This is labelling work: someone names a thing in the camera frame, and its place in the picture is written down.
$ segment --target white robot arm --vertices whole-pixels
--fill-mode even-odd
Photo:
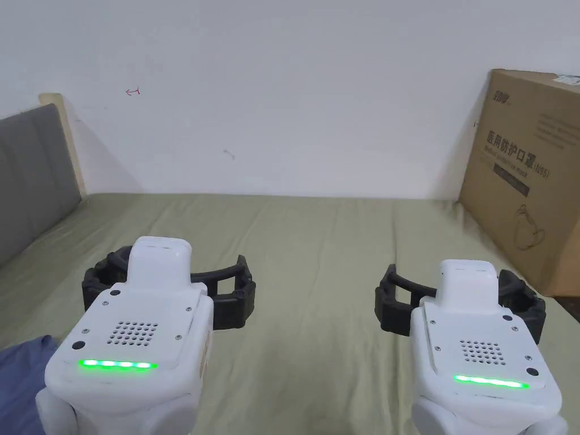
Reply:
[[[96,297],[48,362],[37,395],[47,435],[192,430],[214,303],[205,284],[191,282],[190,261],[184,240],[136,241],[126,282]]]
[[[566,435],[560,390],[530,325],[498,304],[493,265],[446,260],[440,273],[435,290],[400,278],[392,268],[376,289],[375,312],[383,329],[413,341],[412,418],[419,432]],[[411,306],[394,301],[395,282],[419,289]]]

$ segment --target white wall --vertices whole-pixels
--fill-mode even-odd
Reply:
[[[456,197],[487,72],[580,73],[579,16],[571,0],[3,0],[0,116],[65,95],[89,192]]]

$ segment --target white plastic casing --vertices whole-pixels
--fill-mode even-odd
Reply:
[[[560,390],[524,321],[498,304],[498,279],[490,263],[442,262],[436,297],[423,298],[412,312],[411,338],[413,418],[420,433],[517,435],[557,417]],[[538,375],[529,374],[529,368]],[[455,375],[529,388],[465,383]]]
[[[102,292],[50,359],[46,387],[75,409],[79,433],[187,434],[193,427],[211,351],[213,301],[204,284],[190,282],[190,261],[183,240],[139,238],[127,282]],[[73,349],[75,342],[85,345]],[[157,367],[86,367],[82,360]]]

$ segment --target cardboard box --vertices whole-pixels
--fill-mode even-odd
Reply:
[[[536,290],[580,296],[580,77],[494,70],[460,202]]]

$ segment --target label sticker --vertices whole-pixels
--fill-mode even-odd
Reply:
[[[554,79],[554,82],[571,86],[580,86],[580,75],[559,75]]]

